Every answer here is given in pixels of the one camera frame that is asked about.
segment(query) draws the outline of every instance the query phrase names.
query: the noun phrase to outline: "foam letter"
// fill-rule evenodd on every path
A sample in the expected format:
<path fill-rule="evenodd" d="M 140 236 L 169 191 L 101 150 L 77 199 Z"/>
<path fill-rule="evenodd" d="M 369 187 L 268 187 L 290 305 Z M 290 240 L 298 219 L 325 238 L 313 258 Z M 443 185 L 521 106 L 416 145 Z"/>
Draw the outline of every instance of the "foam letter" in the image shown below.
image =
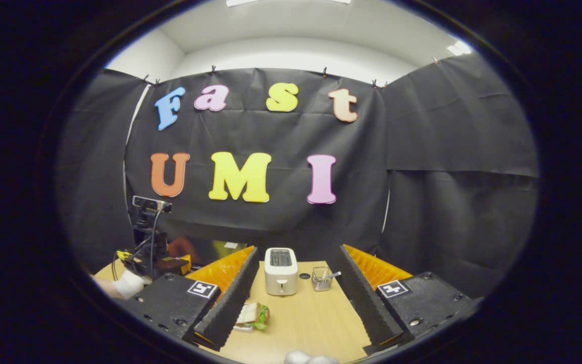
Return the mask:
<path fill-rule="evenodd" d="M 159 101 L 154 103 L 154 106 L 159 109 L 159 130 L 163 130 L 166 127 L 169 127 L 176 121 L 176 115 L 172 114 L 172 111 L 178 111 L 181 107 L 181 101 L 179 97 L 183 96 L 185 93 L 185 89 L 180 86 L 178 89 L 174 90 L 173 92 L 168 93 Z"/>
<path fill-rule="evenodd" d="M 331 193 L 331 166 L 335 163 L 333 155 L 309 155 L 307 162 L 311 164 L 311 194 L 307 196 L 309 203 L 334 203 L 335 194 Z"/>
<path fill-rule="evenodd" d="M 190 154 L 177 153 L 172 156 L 174 161 L 174 183 L 166 185 L 163 182 L 163 173 L 166 168 L 168 155 L 165 153 L 152 154 L 152 189 L 159 196 L 174 197 L 183 191 L 183 180 L 185 179 L 185 162 L 190 159 Z"/>
<path fill-rule="evenodd" d="M 270 97 L 266 99 L 266 107 L 270 111 L 292 111 L 298 106 L 298 99 L 294 96 L 298 91 L 295 83 L 276 83 L 268 89 Z"/>
<path fill-rule="evenodd" d="M 348 89 L 335 90 L 329 93 L 329 97 L 333 99 L 333 114 L 338 120 L 344 122 L 353 122 L 358 118 L 357 113 L 349 111 L 349 103 L 356 103 L 356 96 L 350 96 Z"/>
<path fill-rule="evenodd" d="M 229 152 L 217 152 L 210 159 L 215 161 L 215 180 L 212 191 L 208 193 L 208 197 L 212 200 L 226 200 L 228 198 L 228 194 L 224 190 L 225 182 L 233 200 L 239 198 L 244 185 L 247 185 L 247 191 L 242 195 L 244 201 L 268 201 L 266 165 L 271 161 L 270 155 L 266 153 L 251 154 L 241 170 Z"/>
<path fill-rule="evenodd" d="M 199 110 L 210 109 L 211 111 L 219 111 L 226 108 L 228 87 L 224 85 L 208 86 L 203 89 L 201 93 L 203 93 L 203 95 L 197 97 L 195 100 L 195 108 Z"/>

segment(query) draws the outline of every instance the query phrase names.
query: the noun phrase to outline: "wooden table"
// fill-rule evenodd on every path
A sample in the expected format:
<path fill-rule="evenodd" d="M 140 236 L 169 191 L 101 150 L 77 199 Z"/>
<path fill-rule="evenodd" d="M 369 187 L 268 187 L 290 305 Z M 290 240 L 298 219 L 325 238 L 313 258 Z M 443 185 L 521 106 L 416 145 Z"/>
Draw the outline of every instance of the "wooden table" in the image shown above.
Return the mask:
<path fill-rule="evenodd" d="M 298 262 L 298 273 L 311 274 L 313 267 L 324 265 L 326 262 Z M 116 261 L 116 274 L 120 276 L 124 270 Z M 111 279 L 111 265 L 95 276 Z M 233 330 L 219 352 L 200 348 L 246 364 L 281 364 L 286 353 L 294 350 L 329 355 L 341 363 L 366 356 L 363 346 L 370 345 L 369 337 L 335 279 L 330 290 L 315 292 L 311 279 L 298 278 L 295 295 L 272 296 L 266 293 L 264 262 L 259 262 L 247 302 L 268 306 L 271 317 L 267 329 L 250 333 Z"/>

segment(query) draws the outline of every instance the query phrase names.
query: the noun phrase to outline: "lettuce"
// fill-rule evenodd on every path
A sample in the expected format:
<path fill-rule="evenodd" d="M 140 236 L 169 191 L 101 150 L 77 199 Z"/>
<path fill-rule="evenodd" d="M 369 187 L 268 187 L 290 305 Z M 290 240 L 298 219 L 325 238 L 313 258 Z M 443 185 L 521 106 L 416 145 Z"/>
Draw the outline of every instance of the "lettuce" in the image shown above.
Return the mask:
<path fill-rule="evenodd" d="M 247 323 L 246 325 L 254 327 L 257 330 L 263 330 L 263 329 L 266 329 L 268 327 L 264 323 L 266 321 L 266 310 L 268 309 L 268 307 L 266 307 L 263 304 L 259 304 L 259 306 L 260 306 L 260 309 L 259 309 L 259 316 L 257 317 L 257 321 L 255 321 L 254 323 Z"/>

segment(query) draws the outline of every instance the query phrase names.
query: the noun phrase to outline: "pink letter i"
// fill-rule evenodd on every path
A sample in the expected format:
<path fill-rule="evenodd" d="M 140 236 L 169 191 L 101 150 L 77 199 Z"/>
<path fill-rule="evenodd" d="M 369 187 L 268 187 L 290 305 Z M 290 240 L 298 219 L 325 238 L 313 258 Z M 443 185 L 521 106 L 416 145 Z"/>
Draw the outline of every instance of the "pink letter i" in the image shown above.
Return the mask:
<path fill-rule="evenodd" d="M 331 166 L 335 163 L 333 155 L 314 154 L 307 157 L 313 172 L 309 203 L 334 203 L 335 194 L 331 193 Z"/>

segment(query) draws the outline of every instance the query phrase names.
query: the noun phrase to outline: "black fabric backdrop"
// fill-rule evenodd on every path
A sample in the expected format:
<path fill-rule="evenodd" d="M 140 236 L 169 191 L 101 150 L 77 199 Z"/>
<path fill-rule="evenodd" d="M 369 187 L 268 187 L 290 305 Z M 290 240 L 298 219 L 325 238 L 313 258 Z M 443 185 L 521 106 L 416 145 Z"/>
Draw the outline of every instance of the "black fabric backdrop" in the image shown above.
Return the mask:
<path fill-rule="evenodd" d="M 292 112 L 266 108 L 278 82 L 300 89 Z M 192 106 L 217 84 L 230 90 L 224 110 Z M 287 246 L 299 260 L 328 260 L 348 244 L 413 274 L 432 271 L 472 297 L 498 283 L 526 241 L 538 196 L 535 144 L 518 102 L 477 55 L 440 60 L 379 89 L 286 69 L 178 78 L 148 89 L 125 147 L 143 85 L 101 74 L 67 125 L 58 200 L 76 253 L 93 270 L 115 249 L 132 246 L 123 198 L 134 194 L 173 203 L 159 222 L 170 240 L 185 235 L 199 248 L 209 240 L 245 242 L 261 252 Z M 185 95 L 178 118 L 158 131 L 155 101 L 179 86 Z M 327 94 L 339 88 L 358 98 L 355 122 L 333 114 Z M 170 156 L 166 184 L 174 180 L 171 156 L 190 154 L 174 198 L 152 189 L 150 156 L 158 152 Z M 270 154 L 270 201 L 211 200 L 215 152 L 231 152 L 239 168 L 252 153 Z M 312 154 L 337 159 L 333 204 L 307 202 Z"/>
<path fill-rule="evenodd" d="M 90 272 L 134 246 L 123 194 L 129 124 L 146 84 L 106 70 L 65 122 L 55 173 L 56 201 L 74 253 Z"/>
<path fill-rule="evenodd" d="M 295 83 L 300 92 L 292 112 L 266 108 L 269 88 L 278 82 Z M 230 92 L 224 110 L 200 111 L 192 104 L 209 85 L 226 85 Z M 183 86 L 174 124 L 159 131 L 155 102 Z M 352 110 L 358 120 L 341 122 L 333 114 L 328 93 L 349 89 L 358 98 Z M 245 242 L 262 247 L 287 246 L 299 260 L 324 260 L 337 246 L 350 244 L 369 250 L 381 233 L 387 197 L 385 108 L 378 89 L 338 76 L 286 69 L 236 69 L 197 74 L 167 81 L 148 91 L 134 121 L 125 154 L 128 194 L 160 198 L 151 186 L 156 152 L 170 156 L 164 181 L 174 180 L 175 153 L 190 154 L 182 193 L 168 198 L 172 212 L 163 214 L 161 228 L 171 238 L 180 235 Z M 250 154 L 272 156 L 266 171 L 270 201 L 251 203 L 241 197 L 211 200 L 215 152 L 231 152 L 239 168 Z M 330 154 L 330 205 L 307 202 L 312 171 L 307 157 Z"/>

